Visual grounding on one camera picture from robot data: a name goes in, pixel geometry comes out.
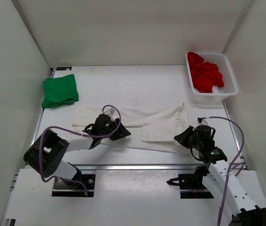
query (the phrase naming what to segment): white cloth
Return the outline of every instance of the white cloth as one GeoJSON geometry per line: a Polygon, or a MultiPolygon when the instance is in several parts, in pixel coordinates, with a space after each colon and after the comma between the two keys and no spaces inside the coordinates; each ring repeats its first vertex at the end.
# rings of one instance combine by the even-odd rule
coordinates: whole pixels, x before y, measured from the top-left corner
{"type": "MultiPolygon", "coordinates": [[[[174,136],[188,127],[188,112],[184,104],[157,109],[120,108],[118,110],[122,117],[122,124],[132,135],[113,142],[104,139],[103,145],[181,152],[182,146],[174,141],[174,136]]],[[[101,113],[101,108],[78,107],[72,123],[73,130],[82,131],[101,113]]]]}

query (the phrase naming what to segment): white panel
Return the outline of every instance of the white panel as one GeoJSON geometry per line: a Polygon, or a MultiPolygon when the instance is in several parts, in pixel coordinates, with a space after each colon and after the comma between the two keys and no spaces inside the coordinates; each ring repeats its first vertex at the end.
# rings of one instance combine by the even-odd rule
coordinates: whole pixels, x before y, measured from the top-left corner
{"type": "Polygon", "coordinates": [[[51,67],[181,65],[221,52],[244,0],[18,0],[51,67]]]}
{"type": "MultiPolygon", "coordinates": [[[[43,183],[34,170],[22,169],[6,218],[21,226],[215,226],[216,200],[180,199],[179,188],[166,184],[177,176],[176,170],[97,170],[93,198],[51,197],[53,181],[43,183]]],[[[266,207],[256,172],[244,170],[238,179],[266,207]]],[[[225,216],[221,225],[228,225],[225,216]]]]}
{"type": "MultiPolygon", "coordinates": [[[[79,101],[70,106],[45,109],[38,136],[49,126],[71,129],[78,106],[159,108],[177,106],[184,102],[188,108],[188,122],[197,125],[198,117],[226,117],[221,101],[215,105],[199,105],[191,100],[191,88],[187,67],[172,66],[95,66],[73,67],[71,71],[56,71],[55,78],[73,73],[76,77],[79,101]]],[[[237,148],[229,123],[210,119],[208,123],[217,132],[216,145],[231,161],[237,148]]],[[[189,150],[178,146],[175,153],[138,150],[99,145],[92,150],[74,151],[65,154],[65,161],[73,164],[193,164],[195,160],[189,150]]]]}
{"type": "Polygon", "coordinates": [[[0,0],[0,222],[23,165],[50,70],[9,0],[0,0]]]}
{"type": "Polygon", "coordinates": [[[266,1],[254,3],[227,55],[240,92],[226,103],[244,129],[246,162],[257,170],[266,194],[266,1]]]}

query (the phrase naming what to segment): white table surface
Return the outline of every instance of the white table surface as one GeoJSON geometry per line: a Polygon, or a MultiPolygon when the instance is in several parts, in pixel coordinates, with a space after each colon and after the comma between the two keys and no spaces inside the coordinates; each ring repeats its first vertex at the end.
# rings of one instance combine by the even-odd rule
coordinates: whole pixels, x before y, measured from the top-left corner
{"type": "MultiPolygon", "coordinates": [[[[184,102],[188,108],[190,125],[197,125],[198,117],[227,117],[221,101],[213,105],[199,105],[191,99],[187,67],[184,65],[73,67],[71,71],[56,71],[54,78],[68,74],[75,75],[79,101],[73,105],[45,109],[37,137],[45,128],[53,125],[71,129],[78,106],[103,107],[110,104],[115,107],[157,108],[184,102]]],[[[219,119],[209,119],[208,123],[217,131],[216,146],[231,161],[237,154],[237,147],[229,123],[219,119]]],[[[165,153],[106,145],[66,153],[64,160],[73,164],[199,163],[184,147],[182,153],[165,153]]]]}

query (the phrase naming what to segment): red cloth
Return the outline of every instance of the red cloth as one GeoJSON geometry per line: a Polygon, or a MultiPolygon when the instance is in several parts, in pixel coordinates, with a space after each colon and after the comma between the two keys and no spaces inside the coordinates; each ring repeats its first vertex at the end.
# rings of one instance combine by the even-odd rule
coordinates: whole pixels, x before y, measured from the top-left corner
{"type": "Polygon", "coordinates": [[[212,93],[213,86],[224,87],[223,76],[216,64],[203,63],[204,59],[196,53],[188,53],[188,64],[194,87],[201,93],[212,93]]]}

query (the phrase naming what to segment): folded green cloth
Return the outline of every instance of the folded green cloth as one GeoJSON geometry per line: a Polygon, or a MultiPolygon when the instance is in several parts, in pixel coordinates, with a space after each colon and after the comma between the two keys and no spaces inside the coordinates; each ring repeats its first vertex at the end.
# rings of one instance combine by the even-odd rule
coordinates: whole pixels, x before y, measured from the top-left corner
{"type": "Polygon", "coordinates": [[[78,91],[74,74],[61,78],[46,79],[43,82],[44,101],[43,108],[71,105],[78,101],[78,91]]]}

